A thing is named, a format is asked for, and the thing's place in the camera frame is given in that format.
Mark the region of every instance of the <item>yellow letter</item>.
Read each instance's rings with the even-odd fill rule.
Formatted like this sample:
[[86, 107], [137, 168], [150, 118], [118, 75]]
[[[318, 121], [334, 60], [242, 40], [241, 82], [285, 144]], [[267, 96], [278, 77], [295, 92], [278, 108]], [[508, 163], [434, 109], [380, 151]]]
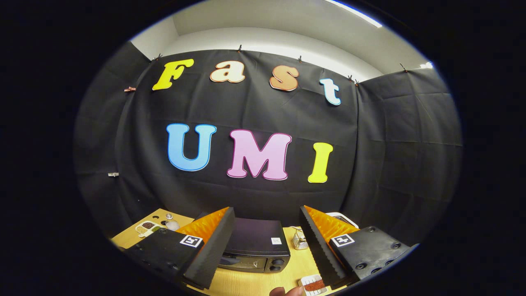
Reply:
[[167, 88], [170, 88], [171, 86], [171, 78], [172, 76], [175, 79], [178, 79], [181, 74], [183, 73], [183, 70], [185, 67], [192, 67], [194, 64], [194, 59], [190, 58], [188, 60], [182, 60], [182, 61], [176, 61], [176, 62], [170, 62], [165, 65], [165, 69], [163, 73], [161, 74], [161, 77], [159, 78], [159, 81], [152, 87], [151, 89], [156, 90], [165, 90]]
[[228, 82], [238, 83], [245, 79], [243, 76], [245, 65], [242, 62], [225, 61], [217, 64], [216, 68], [217, 70], [210, 74], [210, 80], [213, 82], [224, 82], [228, 80]]
[[332, 152], [332, 145], [327, 143], [314, 143], [314, 150], [316, 150], [316, 159], [314, 160], [314, 168], [312, 174], [307, 179], [309, 183], [325, 183], [327, 181], [327, 162], [329, 162], [329, 154]]
[[298, 76], [299, 72], [296, 68], [283, 65], [277, 66], [272, 70], [270, 86], [277, 90], [293, 91], [298, 87], [298, 81], [294, 78]]

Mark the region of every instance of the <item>human hand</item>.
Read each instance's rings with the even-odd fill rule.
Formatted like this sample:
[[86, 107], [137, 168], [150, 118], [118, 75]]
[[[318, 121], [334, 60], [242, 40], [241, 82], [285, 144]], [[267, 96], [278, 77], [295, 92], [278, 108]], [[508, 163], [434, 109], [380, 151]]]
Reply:
[[293, 289], [290, 289], [290, 291], [285, 294], [285, 288], [278, 287], [272, 289], [272, 291], [269, 293], [269, 296], [302, 296], [303, 289], [303, 286], [295, 287]]

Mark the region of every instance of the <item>black plastic mount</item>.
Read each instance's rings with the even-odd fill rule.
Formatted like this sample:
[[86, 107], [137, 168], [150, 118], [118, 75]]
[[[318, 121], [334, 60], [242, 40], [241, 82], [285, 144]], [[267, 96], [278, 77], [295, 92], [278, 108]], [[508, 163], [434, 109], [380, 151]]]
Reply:
[[337, 236], [329, 244], [346, 270], [360, 280], [380, 271], [409, 249], [374, 226]]
[[329, 247], [304, 206], [300, 225], [323, 282], [333, 290], [385, 269], [410, 249], [375, 226], [332, 238]]
[[208, 289], [234, 227], [234, 208], [225, 212], [206, 244], [195, 236], [161, 228], [123, 252], [167, 281]]
[[344, 281], [348, 277], [347, 272], [321, 236], [304, 206], [300, 207], [300, 225], [325, 285], [332, 286]]
[[146, 269], [181, 286], [183, 273], [203, 247], [182, 244], [187, 235], [168, 229], [159, 229], [124, 253]]
[[229, 207], [214, 233], [184, 273], [183, 281], [198, 289], [208, 289], [217, 265], [234, 229], [234, 208]]

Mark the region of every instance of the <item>light blue letter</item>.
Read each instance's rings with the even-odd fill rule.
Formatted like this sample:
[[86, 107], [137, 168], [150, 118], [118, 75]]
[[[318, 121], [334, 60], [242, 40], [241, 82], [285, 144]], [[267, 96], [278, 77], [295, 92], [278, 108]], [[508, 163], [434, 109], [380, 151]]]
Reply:
[[341, 100], [336, 97], [336, 92], [340, 90], [340, 88], [334, 84], [332, 79], [325, 78], [320, 79], [320, 83], [323, 84], [323, 90], [325, 91], [325, 98], [331, 103], [332, 105], [338, 106], [341, 104]]
[[182, 123], [169, 124], [168, 132], [168, 159], [178, 169], [183, 171], [199, 171], [206, 167], [210, 160], [210, 143], [212, 134], [217, 128], [209, 124], [199, 124], [196, 132], [199, 134], [199, 148], [195, 159], [188, 159], [183, 155], [185, 145], [185, 134], [190, 130], [188, 125]]

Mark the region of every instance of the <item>letter m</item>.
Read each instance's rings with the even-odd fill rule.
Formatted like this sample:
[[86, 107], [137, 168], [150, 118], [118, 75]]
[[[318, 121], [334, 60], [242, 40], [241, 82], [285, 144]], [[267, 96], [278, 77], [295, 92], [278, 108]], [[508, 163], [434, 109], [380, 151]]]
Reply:
[[247, 130], [233, 130], [230, 137], [234, 139], [234, 157], [232, 168], [227, 175], [234, 178], [246, 177], [247, 171], [243, 169], [244, 161], [252, 177], [257, 177], [265, 163], [268, 163], [263, 178], [268, 180], [285, 180], [285, 159], [287, 146], [292, 142], [292, 137], [287, 134], [275, 133], [268, 139], [263, 149], [259, 149], [254, 135]]

